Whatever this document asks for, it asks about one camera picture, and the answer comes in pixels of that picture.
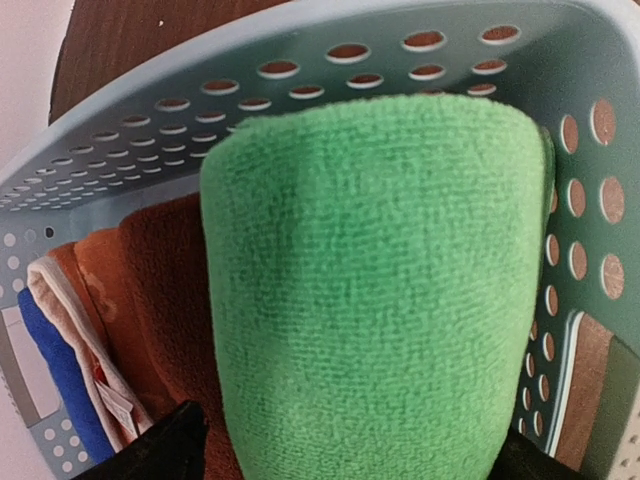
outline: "white wall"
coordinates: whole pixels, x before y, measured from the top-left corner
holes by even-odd
[[[0,168],[47,126],[51,84],[74,0],[0,0]],[[0,478],[54,478],[0,390]]]
[[[74,0],[0,0],[0,168],[47,126]]]

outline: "microfiber cloth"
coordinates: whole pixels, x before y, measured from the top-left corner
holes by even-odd
[[[534,313],[551,160],[520,111],[387,97],[254,118],[204,162],[247,480],[484,480]]]
[[[75,352],[35,304],[29,289],[18,294],[18,305],[87,453],[95,463],[111,458],[115,452],[89,398]]]
[[[207,418],[205,479],[241,480],[222,413],[200,197],[133,213],[118,236],[139,341],[176,402],[198,402]]]

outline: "clothing tag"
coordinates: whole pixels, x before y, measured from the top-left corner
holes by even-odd
[[[108,387],[100,380],[94,380],[96,387],[98,387],[98,393],[100,398],[107,407],[107,410],[116,417],[120,425],[122,425],[131,435],[138,438],[138,427],[136,422],[133,421],[133,404],[128,402],[122,395]]]

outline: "stack of towels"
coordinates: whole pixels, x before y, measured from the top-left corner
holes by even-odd
[[[223,417],[205,258],[191,195],[29,265],[25,324],[96,463],[193,400],[209,423],[206,478],[243,478]]]
[[[552,158],[524,114],[466,97],[254,119],[200,195],[32,263],[20,308],[97,463],[193,400],[207,480],[483,480]]]

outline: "brown wooden table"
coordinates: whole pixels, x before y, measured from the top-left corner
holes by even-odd
[[[146,60],[286,0],[76,0],[53,86],[51,120]],[[557,458],[578,469],[599,402],[610,332],[583,320]]]

